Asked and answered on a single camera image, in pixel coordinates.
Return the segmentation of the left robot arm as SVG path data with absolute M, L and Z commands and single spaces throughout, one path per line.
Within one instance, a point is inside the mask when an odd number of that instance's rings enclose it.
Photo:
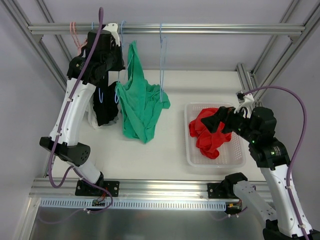
M 111 30 L 92 30 L 80 54 L 69 62 L 64 100 L 49 136 L 41 137 L 40 146 L 67 162 L 85 178 L 86 189 L 93 196 L 104 190 L 102 173 L 88 160 L 91 148 L 79 142 L 85 113 L 97 125 L 113 124 L 118 119 L 115 102 L 116 82 L 109 84 L 109 72 L 124 70 L 119 35 Z

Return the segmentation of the black tank top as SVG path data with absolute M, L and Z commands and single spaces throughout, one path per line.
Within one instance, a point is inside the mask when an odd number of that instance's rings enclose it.
M 93 94 L 93 110 L 97 117 L 98 125 L 107 124 L 118 116 L 118 104 L 115 103 L 115 88 L 117 82 L 109 84 L 109 72 L 99 82 Z M 98 88 L 103 92 L 103 103 L 99 101 Z

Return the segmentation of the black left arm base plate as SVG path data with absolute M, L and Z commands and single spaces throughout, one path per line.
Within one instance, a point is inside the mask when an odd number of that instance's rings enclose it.
M 93 184 L 86 183 L 84 180 L 78 180 L 75 188 L 75 195 L 81 197 L 101 197 L 106 194 L 107 190 L 112 197 L 118 197 L 120 182 L 115 180 L 102 180 L 99 186 L 94 186 Z

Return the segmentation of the green tank top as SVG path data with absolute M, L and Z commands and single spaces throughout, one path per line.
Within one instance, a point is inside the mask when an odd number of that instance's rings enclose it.
M 116 83 L 116 96 L 122 113 L 122 131 L 129 139 L 146 144 L 155 137 L 156 125 L 163 109 L 171 106 L 159 84 L 145 78 L 137 42 L 128 47 L 127 82 Z

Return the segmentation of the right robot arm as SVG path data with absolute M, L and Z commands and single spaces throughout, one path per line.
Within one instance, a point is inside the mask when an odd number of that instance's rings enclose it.
M 305 217 L 293 183 L 286 147 L 275 138 L 277 120 L 271 109 L 255 107 L 250 117 L 236 112 L 234 107 L 220 107 L 201 122 L 215 133 L 221 123 L 222 133 L 236 133 L 248 141 L 249 152 L 263 174 L 273 200 L 270 206 L 241 173 L 225 177 L 220 186 L 228 198 L 239 198 L 258 218 L 266 240 L 318 240 L 319 231 L 313 229 Z

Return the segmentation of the red tank top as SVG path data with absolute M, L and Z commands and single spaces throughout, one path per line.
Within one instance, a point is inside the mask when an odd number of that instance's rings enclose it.
M 219 157 L 220 152 L 218 151 L 218 148 L 224 143 L 230 142 L 232 139 L 231 133 L 221 133 L 221 130 L 224 127 L 223 123 L 220 123 L 217 132 L 210 133 L 201 122 L 202 118 L 215 114 L 217 110 L 218 108 L 215 107 L 202 109 L 197 118 L 192 120 L 188 125 L 189 135 L 196 138 L 195 146 L 200 150 L 203 156 L 212 160 Z

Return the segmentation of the light blue wire hanger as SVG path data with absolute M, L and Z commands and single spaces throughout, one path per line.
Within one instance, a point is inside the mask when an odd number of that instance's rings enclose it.
M 164 93 L 164 73 L 167 54 L 167 37 L 163 36 L 163 23 L 159 25 L 159 41 L 160 41 L 160 58 L 159 58 L 159 85 L 160 85 L 160 101 L 163 101 Z

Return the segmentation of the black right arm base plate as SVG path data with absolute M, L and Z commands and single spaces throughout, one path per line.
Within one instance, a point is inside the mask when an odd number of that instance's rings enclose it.
M 207 195 L 209 199 L 226 199 L 228 197 L 222 183 L 210 182 L 207 184 Z

